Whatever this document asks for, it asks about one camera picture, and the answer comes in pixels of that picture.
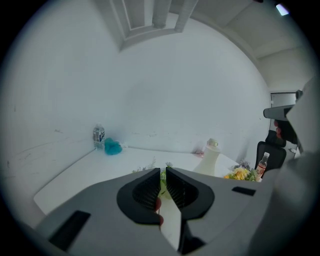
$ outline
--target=ceiling light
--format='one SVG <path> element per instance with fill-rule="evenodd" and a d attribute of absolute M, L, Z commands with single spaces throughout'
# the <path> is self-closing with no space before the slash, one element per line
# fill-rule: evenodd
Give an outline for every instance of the ceiling light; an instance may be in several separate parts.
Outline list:
<path fill-rule="evenodd" d="M 289 12 L 287 11 L 287 9 L 284 8 L 284 7 L 282 6 L 282 4 L 279 3 L 279 4 L 277 4 L 275 7 L 278 9 L 279 13 L 280 13 L 282 16 L 289 14 Z"/>

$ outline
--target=blue cloth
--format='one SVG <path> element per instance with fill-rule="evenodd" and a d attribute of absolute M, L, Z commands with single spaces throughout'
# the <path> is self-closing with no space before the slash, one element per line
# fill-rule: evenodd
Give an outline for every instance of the blue cloth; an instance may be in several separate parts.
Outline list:
<path fill-rule="evenodd" d="M 104 151 L 107 155 L 116 155 L 122 151 L 118 141 L 114 141 L 112 138 L 106 138 L 104 141 Z"/>

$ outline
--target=white table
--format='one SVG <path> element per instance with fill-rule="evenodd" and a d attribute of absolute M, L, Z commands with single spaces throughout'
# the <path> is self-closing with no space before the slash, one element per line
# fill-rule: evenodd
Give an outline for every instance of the white table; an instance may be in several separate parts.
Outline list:
<path fill-rule="evenodd" d="M 166 162 L 173 167 L 193 171 L 202 158 L 190 153 L 172 153 L 163 151 L 124 148 L 120 154 L 106 155 L 104 151 L 94 150 L 43 187 L 34 201 L 44 214 L 50 213 L 83 189 L 107 180 L 128 175 L 137 168 L 148 166 L 155 158 L 155 167 L 164 168 Z M 216 177 L 223 177 L 230 172 L 231 166 L 237 163 L 220 154 L 215 164 Z M 181 214 L 173 200 L 161 198 L 160 214 L 164 223 L 161 232 L 169 243 L 178 248 L 180 238 Z"/>

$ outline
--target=plastic bottle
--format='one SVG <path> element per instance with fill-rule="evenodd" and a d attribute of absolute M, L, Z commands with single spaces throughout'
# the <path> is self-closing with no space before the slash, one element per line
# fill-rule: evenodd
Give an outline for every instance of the plastic bottle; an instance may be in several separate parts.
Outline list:
<path fill-rule="evenodd" d="M 266 168 L 267 168 L 267 161 L 269 158 L 270 154 L 267 152 L 264 152 L 262 160 L 259 162 L 258 166 L 256 167 L 256 173 L 257 173 L 257 178 L 256 181 L 259 181 L 261 179 L 261 176 L 264 174 Z"/>
<path fill-rule="evenodd" d="M 105 129 L 100 122 L 93 128 L 93 144 L 95 149 L 104 150 L 105 148 Z"/>
<path fill-rule="evenodd" d="M 194 168 L 194 172 L 205 175 L 215 175 L 215 165 L 220 154 L 220 149 L 217 147 L 218 142 L 214 139 L 209 139 L 204 150 L 204 157 L 201 162 Z"/>

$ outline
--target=bottle cap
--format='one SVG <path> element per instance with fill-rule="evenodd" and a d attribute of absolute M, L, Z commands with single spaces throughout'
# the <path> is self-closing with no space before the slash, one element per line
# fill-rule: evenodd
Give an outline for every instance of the bottle cap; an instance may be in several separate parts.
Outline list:
<path fill-rule="evenodd" d="M 206 142 L 207 146 L 213 146 L 213 147 L 217 147 L 218 146 L 218 141 L 216 141 L 213 138 L 210 138 L 207 142 Z"/>

